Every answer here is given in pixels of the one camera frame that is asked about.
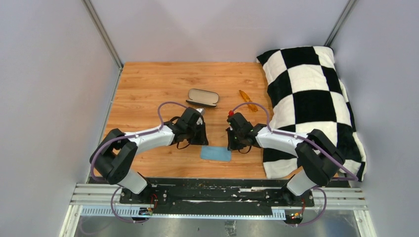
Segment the light blue cleaning cloth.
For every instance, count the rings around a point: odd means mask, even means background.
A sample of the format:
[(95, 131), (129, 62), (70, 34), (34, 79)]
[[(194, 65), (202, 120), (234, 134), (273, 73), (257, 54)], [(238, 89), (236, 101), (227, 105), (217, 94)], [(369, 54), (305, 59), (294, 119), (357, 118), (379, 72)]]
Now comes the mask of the light blue cleaning cloth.
[(227, 149), (227, 147), (202, 146), (200, 158), (205, 160), (230, 162), (232, 159), (232, 153)]

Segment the black glasses case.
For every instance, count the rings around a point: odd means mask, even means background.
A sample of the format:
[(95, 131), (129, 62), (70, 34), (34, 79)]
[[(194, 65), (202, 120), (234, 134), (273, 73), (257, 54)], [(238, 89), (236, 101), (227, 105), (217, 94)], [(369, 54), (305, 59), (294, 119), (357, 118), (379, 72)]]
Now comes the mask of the black glasses case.
[(209, 108), (216, 107), (216, 104), (219, 102), (217, 93), (195, 88), (189, 90), (188, 97), (186, 99), (187, 103)]

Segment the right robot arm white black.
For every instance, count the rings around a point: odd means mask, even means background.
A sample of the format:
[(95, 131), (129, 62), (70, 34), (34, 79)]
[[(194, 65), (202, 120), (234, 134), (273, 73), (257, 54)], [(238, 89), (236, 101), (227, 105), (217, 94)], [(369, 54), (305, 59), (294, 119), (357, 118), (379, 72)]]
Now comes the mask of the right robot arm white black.
[(311, 188), (327, 185), (345, 163), (343, 154), (318, 129), (298, 134), (271, 129), (260, 123), (253, 126), (241, 113), (233, 111), (229, 112), (227, 123), (230, 151), (256, 147), (296, 156), (302, 171), (290, 178), (281, 189), (283, 202), (288, 206), (295, 206), (301, 201), (302, 194)]

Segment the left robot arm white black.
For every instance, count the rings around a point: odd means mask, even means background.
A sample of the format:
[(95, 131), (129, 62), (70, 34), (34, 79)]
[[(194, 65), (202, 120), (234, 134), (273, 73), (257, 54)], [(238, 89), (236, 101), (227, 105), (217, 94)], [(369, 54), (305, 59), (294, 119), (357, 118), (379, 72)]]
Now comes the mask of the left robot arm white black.
[(139, 204), (151, 199), (150, 184), (131, 168), (136, 155), (145, 151), (179, 145), (208, 145), (203, 108), (188, 107), (179, 117), (163, 122), (152, 129), (138, 132), (111, 130), (90, 158), (91, 168), (99, 172), (110, 185), (118, 185), (132, 192)]

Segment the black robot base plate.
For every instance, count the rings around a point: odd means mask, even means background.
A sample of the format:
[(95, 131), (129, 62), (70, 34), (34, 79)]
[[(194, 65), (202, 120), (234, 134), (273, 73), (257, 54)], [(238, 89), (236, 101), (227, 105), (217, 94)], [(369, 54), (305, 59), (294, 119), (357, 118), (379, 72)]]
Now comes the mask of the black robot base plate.
[(313, 207), (314, 195), (283, 197), (285, 180), (149, 178), (140, 194), (122, 189), (115, 204), (149, 204), (155, 214), (270, 215), (271, 208)]

